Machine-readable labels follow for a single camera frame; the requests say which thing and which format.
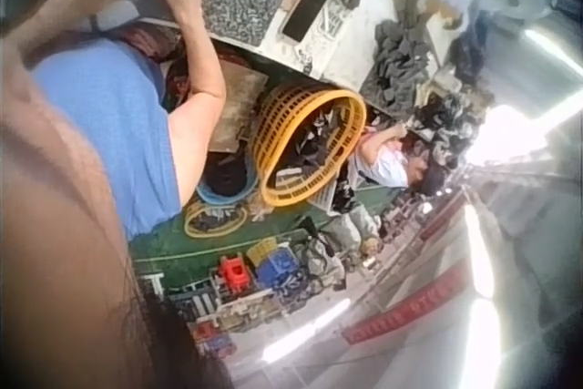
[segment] worker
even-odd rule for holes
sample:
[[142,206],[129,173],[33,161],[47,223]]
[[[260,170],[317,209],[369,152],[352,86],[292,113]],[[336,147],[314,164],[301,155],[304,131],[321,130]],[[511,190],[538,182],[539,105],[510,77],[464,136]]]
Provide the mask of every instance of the worker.
[[48,101],[99,155],[129,240],[178,215],[199,183],[225,103],[219,59],[202,0],[167,0],[189,61],[189,99],[168,114],[164,77],[125,43],[95,39],[33,70]]
[[349,165],[381,186],[418,188],[428,168],[428,151],[418,157],[406,157],[399,141],[406,135],[403,123],[378,132],[369,129],[350,156]]

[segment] orange plastic basket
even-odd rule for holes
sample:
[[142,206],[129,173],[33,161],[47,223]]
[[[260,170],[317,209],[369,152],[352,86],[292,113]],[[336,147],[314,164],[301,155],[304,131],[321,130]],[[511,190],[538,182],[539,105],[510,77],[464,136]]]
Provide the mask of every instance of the orange plastic basket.
[[[267,182],[295,130],[311,113],[331,101],[340,109],[343,125],[328,141],[326,164],[311,175],[278,180],[277,189],[268,187]],[[353,151],[365,121],[363,98],[352,91],[314,85],[275,88],[266,97],[251,136],[251,152],[265,202],[273,207],[285,207],[308,199],[326,185]]]

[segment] mobile phone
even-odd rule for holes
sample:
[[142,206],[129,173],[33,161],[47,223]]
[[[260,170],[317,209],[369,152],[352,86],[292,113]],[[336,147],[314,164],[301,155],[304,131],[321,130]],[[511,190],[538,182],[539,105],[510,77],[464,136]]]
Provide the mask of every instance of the mobile phone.
[[301,43],[325,3],[326,0],[299,0],[288,16],[281,33]]

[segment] blue t-shirt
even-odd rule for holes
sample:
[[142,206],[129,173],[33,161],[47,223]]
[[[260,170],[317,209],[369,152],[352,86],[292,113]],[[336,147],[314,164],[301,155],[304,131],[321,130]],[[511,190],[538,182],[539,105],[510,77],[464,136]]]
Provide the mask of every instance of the blue t-shirt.
[[180,213],[158,66],[99,39],[48,57],[33,77],[101,157],[129,240]]

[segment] person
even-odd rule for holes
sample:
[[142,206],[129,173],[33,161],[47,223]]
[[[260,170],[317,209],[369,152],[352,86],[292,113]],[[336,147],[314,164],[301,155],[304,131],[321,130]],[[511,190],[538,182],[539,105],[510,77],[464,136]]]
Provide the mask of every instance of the person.
[[[225,366],[199,353],[169,302],[140,289],[106,163],[83,129],[51,105],[25,68],[31,51],[106,1],[45,0],[1,42],[3,383],[232,388]],[[172,0],[184,25],[194,20],[187,28],[194,35],[190,53],[207,69],[202,72],[214,72],[197,2]],[[116,54],[118,49],[107,50]],[[205,118],[217,117],[221,106],[220,90],[209,85],[211,76],[196,85],[191,98],[201,97]],[[178,129],[173,122],[169,127]],[[179,151],[186,148],[179,146]],[[192,148],[204,149],[200,144]],[[184,167],[194,174],[198,160]]]
[[406,157],[399,141],[406,135],[407,128],[402,123],[364,134],[349,158],[349,165],[354,166],[362,177],[381,186],[418,187],[428,168],[428,153]]
[[40,61],[33,78],[97,151],[126,237],[176,216],[202,174],[226,91],[202,0],[167,0],[189,61],[188,100],[161,106],[160,66],[125,42],[86,41]]

